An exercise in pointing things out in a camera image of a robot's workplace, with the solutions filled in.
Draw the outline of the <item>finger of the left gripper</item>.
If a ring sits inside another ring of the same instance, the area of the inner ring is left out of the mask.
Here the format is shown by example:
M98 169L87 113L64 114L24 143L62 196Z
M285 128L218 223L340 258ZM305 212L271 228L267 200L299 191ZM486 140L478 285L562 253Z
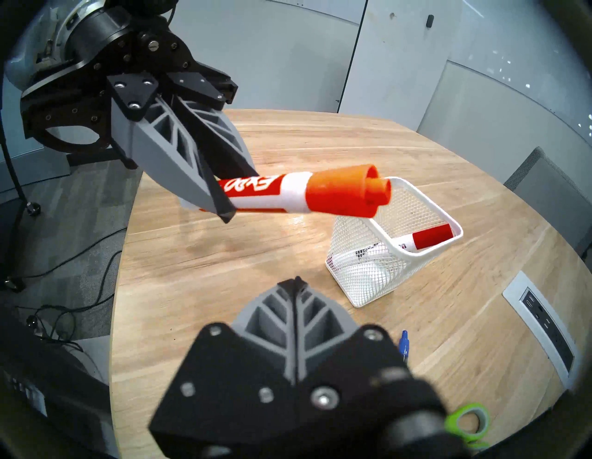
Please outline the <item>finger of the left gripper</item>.
M171 94L173 114L194 140L205 172L223 180L258 175L249 151L223 108L236 92L229 79L210 82L198 72L167 72L166 89Z

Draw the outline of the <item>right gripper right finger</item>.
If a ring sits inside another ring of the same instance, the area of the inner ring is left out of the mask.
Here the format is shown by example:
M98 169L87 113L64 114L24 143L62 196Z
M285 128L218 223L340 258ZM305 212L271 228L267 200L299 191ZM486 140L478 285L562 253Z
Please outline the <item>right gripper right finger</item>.
M295 393L298 408L410 408L412 376L383 328L296 277Z

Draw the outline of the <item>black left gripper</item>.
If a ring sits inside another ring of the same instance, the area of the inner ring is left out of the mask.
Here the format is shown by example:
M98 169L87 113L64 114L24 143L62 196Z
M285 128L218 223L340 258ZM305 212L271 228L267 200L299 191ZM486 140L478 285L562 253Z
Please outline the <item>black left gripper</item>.
M26 139L71 155L112 147L180 200L228 223L237 213L170 108L167 72L199 72L162 9L176 1L81 1L37 51L21 95Z

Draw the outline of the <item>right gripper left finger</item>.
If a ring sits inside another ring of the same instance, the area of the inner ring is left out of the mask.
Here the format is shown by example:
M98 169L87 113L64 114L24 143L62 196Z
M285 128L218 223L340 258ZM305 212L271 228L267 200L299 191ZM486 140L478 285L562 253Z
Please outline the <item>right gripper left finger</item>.
M150 421L164 456L283 456L295 425L297 279L198 334Z

